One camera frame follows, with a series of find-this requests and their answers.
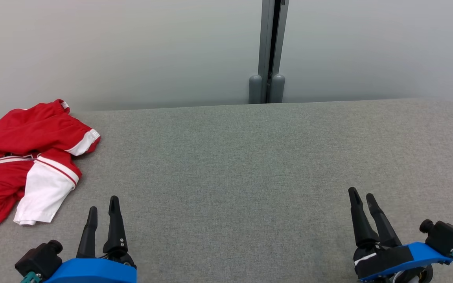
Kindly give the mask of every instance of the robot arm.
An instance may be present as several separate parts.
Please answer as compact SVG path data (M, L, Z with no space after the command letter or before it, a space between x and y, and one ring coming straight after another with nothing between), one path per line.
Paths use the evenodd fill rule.
M363 282L429 283L433 263L453 262L453 226L424 220L420 231L428 233L425 243L402 245L387 217L372 194L366 195L368 208L379 234L371 228L363 202L353 187L349 188L352 224L356 240L354 270Z
M127 253L127 238L118 197L111 197L108 214L110 222L108 240L103 248L105 255L99 258L95 256L97 208L92 206L76 258L63 263L58 257L62 245L55 240L43 243L31 249L15 264L15 269L24 276L22 283L136 283L136 265Z

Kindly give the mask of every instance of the red and white garment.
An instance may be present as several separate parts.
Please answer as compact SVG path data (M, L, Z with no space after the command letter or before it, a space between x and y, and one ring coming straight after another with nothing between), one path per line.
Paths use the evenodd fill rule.
M0 223L19 200L14 222L51 222L76 187L81 172L71 155L93 152L100 135L69 112L58 99L0 120Z

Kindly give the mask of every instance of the white sleeve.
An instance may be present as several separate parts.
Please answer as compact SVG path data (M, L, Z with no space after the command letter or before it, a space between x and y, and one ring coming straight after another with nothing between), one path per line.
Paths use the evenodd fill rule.
M34 225L36 221L52 221L68 193L75 187L74 180L65 175L66 169L56 166L34 163L27 173L25 194L17 206L15 223Z

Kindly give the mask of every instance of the gray cylindrical foot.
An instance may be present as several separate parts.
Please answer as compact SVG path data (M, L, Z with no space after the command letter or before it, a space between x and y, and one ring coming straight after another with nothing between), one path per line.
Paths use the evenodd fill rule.
M261 103L261 76L252 75L249 78L249 104Z
M274 75L270 83L269 103L282 103L282 95L284 94L284 82L286 78L283 75Z

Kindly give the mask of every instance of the gray fabric surface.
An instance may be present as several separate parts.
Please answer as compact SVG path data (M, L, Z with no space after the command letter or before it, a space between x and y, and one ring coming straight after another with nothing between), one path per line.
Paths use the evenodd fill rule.
M76 254L117 195L140 282L356 282L347 188L373 193L404 243L453 224L453 103L376 100L78 113L102 136L51 224L0 226L0 282L50 239ZM435 283L453 265L435 265Z

